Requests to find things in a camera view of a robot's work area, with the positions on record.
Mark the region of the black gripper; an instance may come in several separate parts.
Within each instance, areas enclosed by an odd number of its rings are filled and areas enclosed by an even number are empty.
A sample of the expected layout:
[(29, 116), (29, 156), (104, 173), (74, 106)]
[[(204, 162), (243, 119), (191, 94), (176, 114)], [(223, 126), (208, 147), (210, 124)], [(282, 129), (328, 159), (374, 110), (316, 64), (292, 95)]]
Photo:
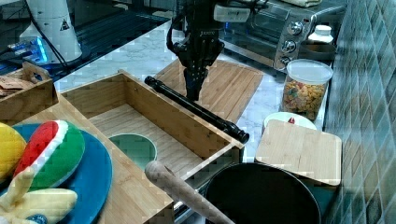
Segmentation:
[(214, 20), (217, 0), (183, 0), (182, 9), (173, 20), (173, 28), (181, 21), (187, 23), (185, 37), (173, 44), (173, 52), (187, 69), (183, 71), (186, 97), (198, 101), (206, 69), (221, 53), (224, 44), (219, 41), (221, 22)]

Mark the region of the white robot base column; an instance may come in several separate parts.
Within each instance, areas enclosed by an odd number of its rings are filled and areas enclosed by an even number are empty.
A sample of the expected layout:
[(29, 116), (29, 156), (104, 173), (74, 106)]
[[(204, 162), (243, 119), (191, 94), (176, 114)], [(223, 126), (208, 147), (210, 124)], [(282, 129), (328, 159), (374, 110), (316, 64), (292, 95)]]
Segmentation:
[(24, 0), (31, 24), (20, 40), (32, 40), (37, 53), (28, 61), (44, 65), (69, 63), (82, 55), (72, 25), (67, 0)]

